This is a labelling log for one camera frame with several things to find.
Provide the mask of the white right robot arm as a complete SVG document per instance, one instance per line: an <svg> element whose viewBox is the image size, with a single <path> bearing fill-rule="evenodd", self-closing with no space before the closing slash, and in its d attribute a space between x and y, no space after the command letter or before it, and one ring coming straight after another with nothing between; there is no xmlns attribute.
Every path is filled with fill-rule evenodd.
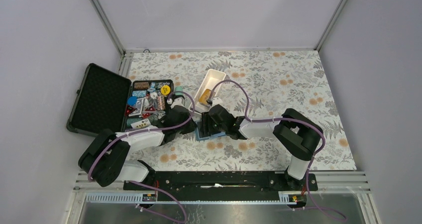
<svg viewBox="0 0 422 224"><path fill-rule="evenodd" d="M326 143L321 127L295 109L286 109L281 117L251 119L235 117L223 106L216 105L203 113L199 132L205 136L222 132L233 140L278 139L292 156L285 177L287 187L292 190L305 184L315 154Z"/></svg>

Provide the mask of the blue leather card holder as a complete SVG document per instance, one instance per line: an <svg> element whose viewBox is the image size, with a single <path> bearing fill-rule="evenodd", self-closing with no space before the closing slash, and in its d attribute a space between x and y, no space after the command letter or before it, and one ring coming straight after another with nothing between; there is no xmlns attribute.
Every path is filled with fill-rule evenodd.
<svg viewBox="0 0 422 224"><path fill-rule="evenodd" d="M221 132L217 129L216 123L214 121L207 122L207 128L203 124L202 120L196 121L196 129L195 129L195 139L196 141L205 141L216 139L219 137L226 136L225 132Z"/></svg>

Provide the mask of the gold credit card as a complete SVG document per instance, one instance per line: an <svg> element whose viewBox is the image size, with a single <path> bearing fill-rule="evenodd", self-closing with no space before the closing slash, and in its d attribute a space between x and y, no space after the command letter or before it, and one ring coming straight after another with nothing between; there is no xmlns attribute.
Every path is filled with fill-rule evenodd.
<svg viewBox="0 0 422 224"><path fill-rule="evenodd" d="M211 102L211 97L213 95L213 91L210 89L205 89L202 95L199 97L199 103L204 106L209 106Z"/></svg>

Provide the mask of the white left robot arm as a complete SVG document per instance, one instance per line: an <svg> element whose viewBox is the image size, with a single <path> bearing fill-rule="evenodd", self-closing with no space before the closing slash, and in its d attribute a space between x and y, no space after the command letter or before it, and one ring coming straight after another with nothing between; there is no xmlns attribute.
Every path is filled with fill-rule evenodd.
<svg viewBox="0 0 422 224"><path fill-rule="evenodd" d="M143 161L130 161L128 156L150 147L173 141L191 133L197 125L188 109L175 105L158 120L130 132L102 130L78 160L78 166L88 174L88 180L101 187L115 181L135 181L144 190L154 185L153 174Z"/></svg>

